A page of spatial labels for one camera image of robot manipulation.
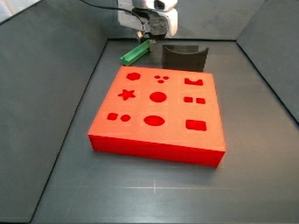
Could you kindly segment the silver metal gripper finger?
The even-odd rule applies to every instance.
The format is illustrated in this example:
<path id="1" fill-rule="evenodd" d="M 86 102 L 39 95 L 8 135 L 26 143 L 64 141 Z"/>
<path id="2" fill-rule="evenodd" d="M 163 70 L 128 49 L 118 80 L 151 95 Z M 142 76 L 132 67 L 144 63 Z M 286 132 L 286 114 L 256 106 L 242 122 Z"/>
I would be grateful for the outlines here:
<path id="1" fill-rule="evenodd" d="M 152 38 L 150 38 L 148 40 L 150 40 L 150 46 L 154 46 L 156 44 L 156 40 Z"/>

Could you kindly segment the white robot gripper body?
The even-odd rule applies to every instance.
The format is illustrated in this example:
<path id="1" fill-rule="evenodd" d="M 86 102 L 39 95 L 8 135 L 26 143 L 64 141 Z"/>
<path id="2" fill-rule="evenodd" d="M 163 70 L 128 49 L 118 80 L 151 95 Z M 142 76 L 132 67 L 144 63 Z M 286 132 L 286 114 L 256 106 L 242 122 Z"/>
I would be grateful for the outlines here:
<path id="1" fill-rule="evenodd" d="M 175 9 L 178 2 L 179 0 L 116 0 L 118 6 L 124 9 L 118 13 L 118 22 L 150 38 L 172 37 L 179 26 Z"/>

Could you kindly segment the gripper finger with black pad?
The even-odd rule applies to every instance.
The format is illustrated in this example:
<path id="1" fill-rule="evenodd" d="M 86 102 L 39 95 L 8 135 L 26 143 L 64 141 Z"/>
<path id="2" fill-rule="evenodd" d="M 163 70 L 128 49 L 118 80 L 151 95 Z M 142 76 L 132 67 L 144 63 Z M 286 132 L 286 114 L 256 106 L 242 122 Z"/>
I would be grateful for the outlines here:
<path id="1" fill-rule="evenodd" d="M 143 38 L 143 33 L 140 31 L 136 32 L 136 38 L 142 39 Z"/>

